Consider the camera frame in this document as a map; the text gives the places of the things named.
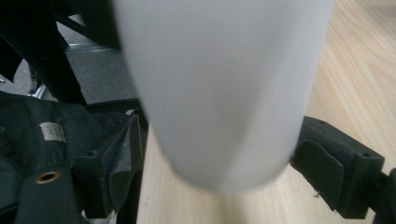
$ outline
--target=white cylindrical object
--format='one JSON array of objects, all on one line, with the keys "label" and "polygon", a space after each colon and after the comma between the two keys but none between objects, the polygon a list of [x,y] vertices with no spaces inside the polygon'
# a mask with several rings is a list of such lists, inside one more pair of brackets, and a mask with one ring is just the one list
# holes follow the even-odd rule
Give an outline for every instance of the white cylindrical object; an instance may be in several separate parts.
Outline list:
[{"label": "white cylindrical object", "polygon": [[122,50],[175,171],[235,192],[295,148],[333,0],[114,0]]}]

